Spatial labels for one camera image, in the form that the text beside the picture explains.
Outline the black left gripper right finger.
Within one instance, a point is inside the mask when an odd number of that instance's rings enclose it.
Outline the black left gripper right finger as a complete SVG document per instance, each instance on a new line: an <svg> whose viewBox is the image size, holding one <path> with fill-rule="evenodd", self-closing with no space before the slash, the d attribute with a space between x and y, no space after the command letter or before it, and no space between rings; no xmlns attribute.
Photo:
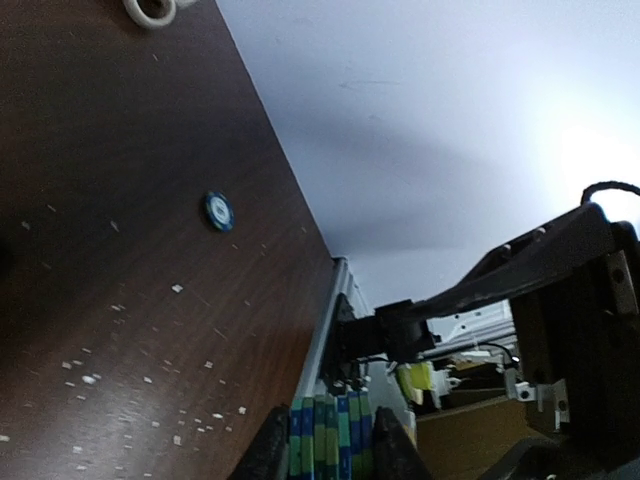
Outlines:
<svg viewBox="0 0 640 480"><path fill-rule="evenodd" d="M377 408L372 440L375 479L433 478L392 409Z"/></svg>

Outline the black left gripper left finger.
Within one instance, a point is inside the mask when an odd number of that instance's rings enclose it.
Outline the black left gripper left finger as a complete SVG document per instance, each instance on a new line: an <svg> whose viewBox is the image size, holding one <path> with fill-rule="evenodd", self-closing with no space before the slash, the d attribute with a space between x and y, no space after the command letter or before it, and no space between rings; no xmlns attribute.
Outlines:
<svg viewBox="0 0 640 480"><path fill-rule="evenodd" d="M274 407L235 466L232 480L276 480L286 477L289 407Z"/></svg>

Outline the green poker chip stack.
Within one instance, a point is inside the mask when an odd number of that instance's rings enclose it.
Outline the green poker chip stack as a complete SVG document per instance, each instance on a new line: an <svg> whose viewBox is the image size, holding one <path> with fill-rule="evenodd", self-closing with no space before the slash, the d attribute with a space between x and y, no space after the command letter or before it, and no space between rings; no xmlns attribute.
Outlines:
<svg viewBox="0 0 640 480"><path fill-rule="evenodd" d="M289 479L372 479L373 415L366 391L296 398L289 411Z"/></svg>

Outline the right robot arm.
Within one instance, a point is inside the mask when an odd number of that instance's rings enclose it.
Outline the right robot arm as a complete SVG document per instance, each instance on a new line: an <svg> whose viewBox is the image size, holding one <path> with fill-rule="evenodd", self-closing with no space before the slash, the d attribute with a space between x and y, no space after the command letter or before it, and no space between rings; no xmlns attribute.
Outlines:
<svg viewBox="0 0 640 480"><path fill-rule="evenodd" d="M509 305L519 357L508 394L535 436L514 445L488 479L635 479L639 475L639 238L609 221L596 193L637 193L621 181L587 187L577 208L488 252L455 286L356 317L339 295L321 364L330 390L357 367L412 365L436 347L428 321Z"/></svg>

